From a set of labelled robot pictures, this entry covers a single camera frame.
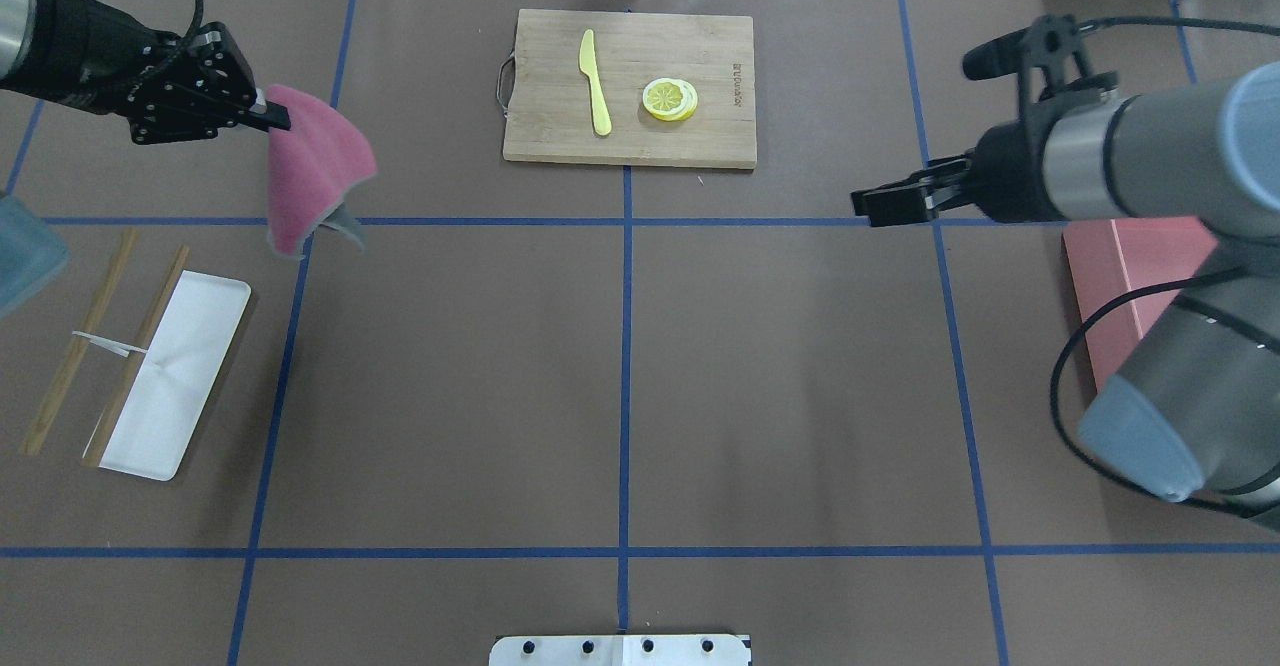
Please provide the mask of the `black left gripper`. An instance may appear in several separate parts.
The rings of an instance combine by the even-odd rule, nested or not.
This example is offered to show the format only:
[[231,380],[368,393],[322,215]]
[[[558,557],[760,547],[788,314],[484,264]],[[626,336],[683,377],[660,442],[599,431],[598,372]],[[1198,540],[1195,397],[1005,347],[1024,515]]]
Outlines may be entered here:
[[136,145],[211,140],[223,128],[289,131],[288,108],[259,102],[259,88],[230,29],[224,23],[200,27],[187,47],[177,36],[155,32],[137,47],[143,67],[169,67],[125,93],[125,118]]

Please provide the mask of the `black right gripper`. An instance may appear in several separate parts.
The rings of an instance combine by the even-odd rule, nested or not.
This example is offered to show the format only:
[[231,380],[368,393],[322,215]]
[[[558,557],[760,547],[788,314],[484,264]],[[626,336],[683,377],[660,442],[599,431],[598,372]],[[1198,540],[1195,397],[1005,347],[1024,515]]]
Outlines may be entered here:
[[[961,163],[965,169],[942,166]],[[1025,129],[1018,124],[989,128],[975,147],[952,158],[932,159],[929,169],[873,190],[851,193],[852,211],[872,227],[901,227],[936,220],[942,211],[974,206],[998,223],[1051,220],[1038,163]]]

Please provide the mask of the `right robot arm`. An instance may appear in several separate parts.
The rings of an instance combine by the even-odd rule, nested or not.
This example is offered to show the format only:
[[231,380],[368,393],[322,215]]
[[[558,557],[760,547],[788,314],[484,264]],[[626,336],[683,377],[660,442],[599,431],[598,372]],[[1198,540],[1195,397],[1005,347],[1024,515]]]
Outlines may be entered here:
[[[975,206],[1002,224],[1193,218],[1213,238],[1181,279],[1089,315],[1050,378],[1064,444],[1111,483],[1277,530],[1277,64],[1114,97],[1102,73],[1042,88],[1018,78],[1018,118],[909,177],[851,193],[873,227]],[[1059,382],[1091,328],[1123,305],[1172,301],[1106,379],[1074,430]]]

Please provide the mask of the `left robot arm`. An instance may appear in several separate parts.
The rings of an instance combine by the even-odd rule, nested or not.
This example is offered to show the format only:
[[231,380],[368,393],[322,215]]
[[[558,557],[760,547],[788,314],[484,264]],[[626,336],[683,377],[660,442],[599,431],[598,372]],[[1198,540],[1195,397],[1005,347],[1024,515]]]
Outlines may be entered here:
[[229,28],[195,0],[182,32],[156,31],[99,0],[3,0],[1,86],[127,119],[137,145],[211,140],[223,129],[288,131]]

